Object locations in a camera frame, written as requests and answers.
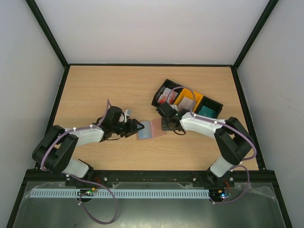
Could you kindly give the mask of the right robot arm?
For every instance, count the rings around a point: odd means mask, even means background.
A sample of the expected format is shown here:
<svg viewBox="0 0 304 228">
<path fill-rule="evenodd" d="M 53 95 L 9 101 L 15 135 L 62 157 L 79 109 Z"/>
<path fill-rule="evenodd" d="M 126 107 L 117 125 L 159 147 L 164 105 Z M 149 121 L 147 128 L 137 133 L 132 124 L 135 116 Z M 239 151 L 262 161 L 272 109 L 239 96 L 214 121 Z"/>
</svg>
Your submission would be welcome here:
<svg viewBox="0 0 304 228">
<path fill-rule="evenodd" d="M 256 157 L 257 149 L 250 134 L 235 117 L 214 119 L 193 113 L 189 109 L 177 111 L 164 102 L 156 109 L 171 131 L 192 131 L 214 139 L 220 156 L 207 169 L 208 183 L 218 186 L 224 175 L 242 161 Z"/>
</svg>

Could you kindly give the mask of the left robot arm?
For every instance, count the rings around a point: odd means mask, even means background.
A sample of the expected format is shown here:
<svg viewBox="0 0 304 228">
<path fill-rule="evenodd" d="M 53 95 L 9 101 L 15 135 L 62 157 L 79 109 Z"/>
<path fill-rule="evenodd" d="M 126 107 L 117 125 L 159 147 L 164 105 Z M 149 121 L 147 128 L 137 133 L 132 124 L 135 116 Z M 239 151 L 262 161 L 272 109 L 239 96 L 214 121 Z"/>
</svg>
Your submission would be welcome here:
<svg viewBox="0 0 304 228">
<path fill-rule="evenodd" d="M 128 111 L 108 105 L 104 115 L 89 126 L 68 129 L 59 125 L 52 126 L 34 149 L 32 159 L 43 171 L 83 178 L 90 165 L 72 158 L 75 148 L 108 141 L 113 134 L 127 138 L 142 129 L 144 125 L 131 119 Z"/>
</svg>

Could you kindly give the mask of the black bin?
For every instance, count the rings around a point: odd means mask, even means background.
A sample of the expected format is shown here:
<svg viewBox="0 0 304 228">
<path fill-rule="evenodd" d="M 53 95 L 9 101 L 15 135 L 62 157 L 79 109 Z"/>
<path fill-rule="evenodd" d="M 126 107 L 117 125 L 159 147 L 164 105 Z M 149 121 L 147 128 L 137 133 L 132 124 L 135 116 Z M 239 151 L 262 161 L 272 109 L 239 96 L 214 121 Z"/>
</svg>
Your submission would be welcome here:
<svg viewBox="0 0 304 228">
<path fill-rule="evenodd" d="M 198 103 L 198 106 L 195 108 L 194 113 L 204 117 L 218 118 L 222 108 L 223 104 L 207 96 L 203 96 L 201 101 Z"/>
<path fill-rule="evenodd" d="M 152 106 L 158 108 L 161 104 L 167 101 L 169 105 L 172 106 L 176 111 L 178 110 L 177 105 L 174 102 L 177 100 L 178 96 L 181 94 L 183 87 L 169 79 L 166 79 L 160 86 L 158 91 L 155 93 Z"/>
</svg>

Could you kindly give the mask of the yellow bin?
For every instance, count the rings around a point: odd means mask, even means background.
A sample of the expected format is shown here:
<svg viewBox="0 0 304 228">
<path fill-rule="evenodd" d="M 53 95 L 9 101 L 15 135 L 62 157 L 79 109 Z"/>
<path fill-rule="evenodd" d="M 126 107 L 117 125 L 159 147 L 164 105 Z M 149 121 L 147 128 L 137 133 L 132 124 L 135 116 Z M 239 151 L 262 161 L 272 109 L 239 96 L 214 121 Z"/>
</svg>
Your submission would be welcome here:
<svg viewBox="0 0 304 228">
<path fill-rule="evenodd" d="M 195 101 L 195 105 L 193 107 L 193 111 L 195 111 L 196 108 L 199 106 L 199 103 L 203 99 L 203 95 L 197 92 L 194 92 L 194 95 L 195 97 L 193 96 L 190 90 L 184 88 L 176 97 L 173 104 L 177 106 L 177 109 L 179 111 L 182 108 L 190 109 L 193 101 Z"/>
</svg>

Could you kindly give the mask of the brown leather card holder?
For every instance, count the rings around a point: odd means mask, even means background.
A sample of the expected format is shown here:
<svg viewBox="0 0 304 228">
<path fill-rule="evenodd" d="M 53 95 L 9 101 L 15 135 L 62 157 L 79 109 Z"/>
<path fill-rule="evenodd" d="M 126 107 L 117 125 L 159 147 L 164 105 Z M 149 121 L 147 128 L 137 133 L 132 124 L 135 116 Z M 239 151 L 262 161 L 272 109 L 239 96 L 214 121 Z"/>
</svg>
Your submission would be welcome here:
<svg viewBox="0 0 304 228">
<path fill-rule="evenodd" d="M 137 140 L 153 139 L 166 134 L 166 132 L 162 130 L 161 118 L 156 118 L 151 121 L 140 121 L 140 123 L 144 128 L 137 133 Z"/>
</svg>

